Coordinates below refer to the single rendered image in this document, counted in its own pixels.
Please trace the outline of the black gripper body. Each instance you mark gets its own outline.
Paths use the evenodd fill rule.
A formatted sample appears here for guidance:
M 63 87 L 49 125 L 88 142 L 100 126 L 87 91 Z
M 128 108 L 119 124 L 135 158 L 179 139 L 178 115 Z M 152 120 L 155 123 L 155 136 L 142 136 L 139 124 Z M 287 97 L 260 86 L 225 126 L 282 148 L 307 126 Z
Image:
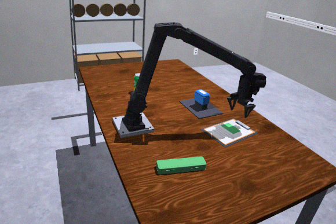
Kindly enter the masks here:
M 238 99 L 237 103 L 243 105 L 246 108 L 253 107 L 254 106 L 253 104 L 248 104 L 248 102 L 254 101 L 253 98 L 247 99 L 249 89 L 250 88 L 245 89 L 245 88 L 241 88 L 240 86 L 238 86 L 238 92 L 232 93 L 230 97 Z

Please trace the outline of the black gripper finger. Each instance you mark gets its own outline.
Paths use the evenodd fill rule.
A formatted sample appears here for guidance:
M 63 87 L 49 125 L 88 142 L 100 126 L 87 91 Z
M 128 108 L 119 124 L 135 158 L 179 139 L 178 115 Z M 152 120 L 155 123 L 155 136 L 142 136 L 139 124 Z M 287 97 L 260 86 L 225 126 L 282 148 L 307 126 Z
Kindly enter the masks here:
M 253 104 L 254 105 L 254 104 Z M 250 114 L 250 112 L 255 108 L 256 105 L 254 105 L 253 107 L 250 108 L 246 108 L 244 107 L 244 118 L 247 118 L 248 115 Z M 247 113 L 248 112 L 248 113 Z
M 229 102 L 229 105 L 230 105 L 231 110 L 233 110 L 234 107 L 235 107 L 235 104 L 236 104 L 237 99 L 236 99 L 236 98 L 232 98 L 232 97 L 229 96 L 229 97 L 227 97 L 227 100 L 228 100 L 228 102 Z M 233 100 L 233 105 L 232 105 L 232 103 L 231 103 L 232 100 Z

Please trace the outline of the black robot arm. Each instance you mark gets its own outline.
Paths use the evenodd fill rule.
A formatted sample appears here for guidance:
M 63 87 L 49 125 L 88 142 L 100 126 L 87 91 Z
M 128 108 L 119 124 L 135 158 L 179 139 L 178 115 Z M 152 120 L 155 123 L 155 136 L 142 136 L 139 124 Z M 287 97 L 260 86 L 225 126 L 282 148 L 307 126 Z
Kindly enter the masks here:
M 243 75 L 240 76 L 239 86 L 245 89 L 250 88 L 247 99 L 252 98 L 253 94 L 256 96 L 260 88 L 265 87 L 266 76 L 257 73 L 256 66 L 250 60 L 235 54 L 189 28 L 183 27 L 180 23 L 156 23 L 135 92 L 131 93 L 126 115 L 122 118 L 122 122 L 129 132 L 145 129 L 140 113 L 147 108 L 145 97 L 167 36 L 181 39 L 183 42 L 197 47 L 240 70 Z

